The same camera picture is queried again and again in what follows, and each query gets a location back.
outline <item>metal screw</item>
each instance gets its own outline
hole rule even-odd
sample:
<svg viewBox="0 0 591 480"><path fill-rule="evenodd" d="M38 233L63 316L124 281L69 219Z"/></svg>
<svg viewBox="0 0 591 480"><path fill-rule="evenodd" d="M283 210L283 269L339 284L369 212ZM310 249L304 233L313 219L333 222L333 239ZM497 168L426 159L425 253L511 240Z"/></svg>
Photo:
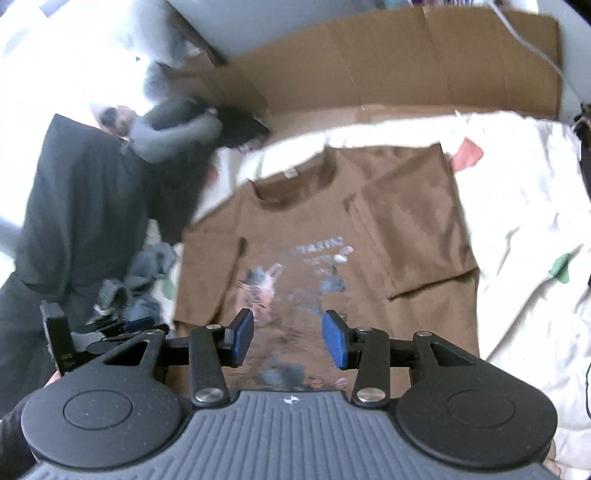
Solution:
<svg viewBox="0 0 591 480"><path fill-rule="evenodd" d="M357 392L357 398L363 403L376 403L386 398L383 390L374 387L362 388Z"/></svg>
<svg viewBox="0 0 591 480"><path fill-rule="evenodd" d="M202 388L195 393L195 399L202 403L214 403L223 398L223 391L219 388Z"/></svg>

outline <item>blue gripper pad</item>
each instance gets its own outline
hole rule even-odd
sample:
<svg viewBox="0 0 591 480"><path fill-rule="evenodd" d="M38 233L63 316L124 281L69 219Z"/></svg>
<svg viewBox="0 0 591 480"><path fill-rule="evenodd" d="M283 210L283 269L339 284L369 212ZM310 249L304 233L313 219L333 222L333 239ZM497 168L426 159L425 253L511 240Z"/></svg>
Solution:
<svg viewBox="0 0 591 480"><path fill-rule="evenodd" d="M255 333L255 318L252 310L249 310L238 327L234 330L234 343L232 345L232 363L233 366L242 365L248 348L251 345L252 336Z"/></svg>
<svg viewBox="0 0 591 480"><path fill-rule="evenodd" d="M349 349L345 332L342 332L328 313L322 316L322 338L329 350L335 366L346 369Z"/></svg>

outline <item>t-shirt sleeve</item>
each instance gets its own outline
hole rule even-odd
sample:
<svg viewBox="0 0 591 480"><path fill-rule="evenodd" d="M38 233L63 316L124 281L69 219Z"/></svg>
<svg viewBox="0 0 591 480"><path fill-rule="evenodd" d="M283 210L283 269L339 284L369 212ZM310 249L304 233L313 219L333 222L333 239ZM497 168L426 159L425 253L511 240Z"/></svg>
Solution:
<svg viewBox="0 0 591 480"><path fill-rule="evenodd" d="M476 268L452 171L440 145L365 183L345 201L394 298Z"/></svg>
<svg viewBox="0 0 591 480"><path fill-rule="evenodd" d="M185 235L178 286L176 322L213 323L232 282L241 248L235 234L190 232Z"/></svg>
<svg viewBox="0 0 591 480"><path fill-rule="evenodd" d="M241 197L238 190L185 229L175 321L197 326L216 321L243 244L237 233Z"/></svg>

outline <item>brown t-shirt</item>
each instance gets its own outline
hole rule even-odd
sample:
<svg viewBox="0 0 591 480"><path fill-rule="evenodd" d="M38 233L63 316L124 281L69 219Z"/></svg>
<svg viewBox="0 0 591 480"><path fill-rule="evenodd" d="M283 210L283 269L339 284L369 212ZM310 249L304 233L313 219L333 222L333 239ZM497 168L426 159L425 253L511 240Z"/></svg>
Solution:
<svg viewBox="0 0 591 480"><path fill-rule="evenodd" d="M184 233L176 320L227 325L253 310L231 388L352 387L322 340L333 309L393 338L431 330L472 353L476 262L440 145L326 148L286 174L242 186ZM408 388L392 369L392 395Z"/></svg>

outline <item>hair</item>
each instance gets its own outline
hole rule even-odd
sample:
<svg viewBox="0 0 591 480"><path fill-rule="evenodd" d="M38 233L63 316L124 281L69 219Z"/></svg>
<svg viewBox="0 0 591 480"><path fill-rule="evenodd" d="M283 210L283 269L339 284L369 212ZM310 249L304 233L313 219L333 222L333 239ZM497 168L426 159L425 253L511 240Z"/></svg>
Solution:
<svg viewBox="0 0 591 480"><path fill-rule="evenodd" d="M109 107L103 110L99 116L99 122L103 127L113 128L117 120L117 109Z"/></svg>

